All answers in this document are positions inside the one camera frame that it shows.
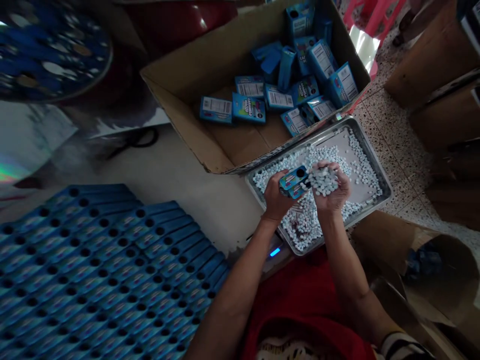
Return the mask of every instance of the tiled floor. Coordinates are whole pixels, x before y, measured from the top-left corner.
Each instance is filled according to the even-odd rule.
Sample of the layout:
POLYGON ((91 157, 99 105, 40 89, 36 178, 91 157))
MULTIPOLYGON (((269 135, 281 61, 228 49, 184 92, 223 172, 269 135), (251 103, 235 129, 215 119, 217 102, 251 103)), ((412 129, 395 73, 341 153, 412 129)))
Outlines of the tiled floor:
MULTIPOLYGON (((480 232, 444 222, 425 195, 432 183, 428 169, 432 155, 424 151, 408 122, 409 111, 400 108, 383 89, 383 84, 408 49, 391 45, 390 32, 377 54, 378 73, 357 106, 359 119, 393 187, 393 198, 381 209, 389 214, 430 229, 457 237, 472 251, 480 264, 480 232)), ((475 302, 480 305, 480 295, 475 302)))

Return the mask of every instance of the brown cardboard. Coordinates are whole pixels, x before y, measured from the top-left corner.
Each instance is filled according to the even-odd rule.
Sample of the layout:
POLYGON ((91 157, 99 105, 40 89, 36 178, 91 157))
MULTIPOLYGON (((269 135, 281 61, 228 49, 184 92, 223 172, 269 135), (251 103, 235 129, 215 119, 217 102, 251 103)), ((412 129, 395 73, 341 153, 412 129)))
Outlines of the brown cardboard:
POLYGON ((480 181, 435 183, 425 193, 443 221, 480 231, 480 181))
POLYGON ((448 325, 464 321, 476 297, 480 276, 472 252, 460 240, 380 211, 360 221, 352 237, 369 256, 399 274, 406 271, 410 249, 416 251, 433 242, 443 261, 442 271, 404 283, 407 299, 431 321, 443 319, 448 325))
POLYGON ((401 107, 422 105, 433 91, 480 66, 456 13, 457 1, 451 0, 384 84, 401 107))
MULTIPOLYGON (((198 118, 202 96, 230 99, 234 77, 256 73, 251 50, 285 39, 285 8, 298 0, 277 0, 231 22, 151 63, 141 72, 172 125, 208 172, 240 174, 300 141, 320 127, 312 125, 290 138, 280 116, 269 114, 265 126, 239 124, 228 128, 198 118)), ((337 9, 319 0, 333 21, 331 50, 339 64, 348 61, 358 90, 370 83, 337 9)), ((352 104, 340 109, 345 112, 352 104)))
POLYGON ((416 111, 410 125, 428 152, 480 137, 480 106, 472 95, 477 82, 416 111))

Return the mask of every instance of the small blue box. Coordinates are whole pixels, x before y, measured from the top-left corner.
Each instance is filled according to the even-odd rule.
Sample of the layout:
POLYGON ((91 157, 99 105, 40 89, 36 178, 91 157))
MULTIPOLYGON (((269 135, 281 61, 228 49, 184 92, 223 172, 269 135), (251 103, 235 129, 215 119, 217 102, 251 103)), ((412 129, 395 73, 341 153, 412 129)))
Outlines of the small blue box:
POLYGON ((298 58, 298 67, 300 68, 300 74, 302 77, 313 74, 312 69, 309 66, 309 50, 315 45, 317 41, 315 36, 297 37, 294 39, 293 44, 296 49, 296 56, 298 58))
POLYGON ((290 87, 290 77, 292 76, 292 65, 297 52, 290 46, 284 46, 281 50, 280 71, 278 73, 278 88, 284 92, 290 87))
POLYGON ((235 76, 236 92, 251 98, 264 97, 263 76, 235 76))
POLYGON ((332 26, 333 22, 328 16, 315 12, 315 21, 313 23, 313 34, 317 40, 324 39, 328 46, 332 43, 332 26))
POLYGON ((240 95, 236 92, 233 98, 233 117, 250 123, 265 124, 265 103, 255 97, 240 95))
POLYGON ((289 93, 283 93, 275 85, 265 84, 265 104, 269 111, 285 111, 294 108, 294 100, 289 93))
POLYGON ((275 84, 277 82, 281 60, 281 50, 272 49, 261 63, 260 67, 266 83, 275 84))
POLYGON ((280 115, 281 120, 285 124, 286 128, 290 132, 291 136, 296 136, 302 133, 309 127, 306 119, 302 116, 302 112, 297 108, 284 112, 280 115))
POLYGON ((297 82, 291 87, 290 93, 296 107, 317 97, 320 94, 320 91, 315 76, 311 75, 297 82))
POLYGON ((339 68, 327 41, 321 39, 308 52, 308 63, 323 84, 339 68))
POLYGON ((272 50, 277 50, 280 51, 282 50, 282 43, 280 41, 275 41, 271 42, 265 46, 256 48, 255 50, 251 51, 251 54, 253 55, 253 58, 257 63, 263 62, 266 58, 267 55, 272 51, 272 50))
POLYGON ((325 89, 338 109, 355 99, 359 90, 348 61, 330 76, 325 89))
POLYGON ((304 37, 312 33, 315 8, 309 1, 295 4, 285 9, 290 40, 304 37))
POLYGON ((232 102, 202 96, 200 105, 200 119, 220 124, 232 124, 232 102))
POLYGON ((326 96, 322 95, 308 100, 304 104, 304 110, 307 113, 308 121, 317 123, 325 122, 327 116, 337 110, 337 108, 326 96))

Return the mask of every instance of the candy pile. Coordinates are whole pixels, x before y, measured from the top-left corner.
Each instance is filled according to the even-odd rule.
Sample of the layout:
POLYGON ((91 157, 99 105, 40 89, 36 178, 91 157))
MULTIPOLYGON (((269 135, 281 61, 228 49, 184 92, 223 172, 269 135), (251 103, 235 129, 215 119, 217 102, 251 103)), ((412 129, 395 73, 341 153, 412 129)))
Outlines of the candy pile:
POLYGON ((273 174, 284 169, 295 169, 301 165, 310 169, 308 170, 308 180, 313 187, 312 191, 308 191, 298 201, 298 205, 288 211, 281 222, 282 227, 286 230, 295 247, 300 252, 308 249, 322 237, 322 229, 320 228, 317 217, 317 206, 313 192, 315 192, 317 196, 328 196, 339 187, 335 171, 328 168, 313 169, 312 166, 314 164, 321 160, 336 162, 348 177, 357 177, 355 180, 356 185, 359 185, 361 181, 363 185, 367 185, 372 189, 368 192, 371 194, 371 198, 366 202, 347 201, 345 203, 341 210, 343 221, 347 220, 352 214, 361 211, 383 194, 379 180, 353 131, 350 130, 350 133, 346 134, 345 137, 349 138, 349 145, 359 159, 359 162, 356 160, 352 161, 350 163, 351 166, 345 157, 340 156, 338 146, 326 147, 310 145, 296 152, 292 152, 271 167, 255 174, 253 177, 255 185, 264 193, 268 181, 273 174))

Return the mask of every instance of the cardboard flap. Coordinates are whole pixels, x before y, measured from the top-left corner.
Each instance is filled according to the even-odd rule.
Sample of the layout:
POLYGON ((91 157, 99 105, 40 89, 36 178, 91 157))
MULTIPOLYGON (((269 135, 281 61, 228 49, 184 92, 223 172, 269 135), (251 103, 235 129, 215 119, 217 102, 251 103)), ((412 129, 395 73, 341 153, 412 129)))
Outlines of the cardboard flap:
POLYGON ((222 173, 231 169, 233 167, 232 162, 225 156, 213 136, 197 120, 192 109, 154 82, 147 78, 144 78, 144 80, 155 98, 160 101, 176 132, 195 154, 205 170, 222 173))
POLYGON ((353 238, 374 258, 405 275, 410 249, 415 251, 440 233, 381 211, 360 221, 353 238))

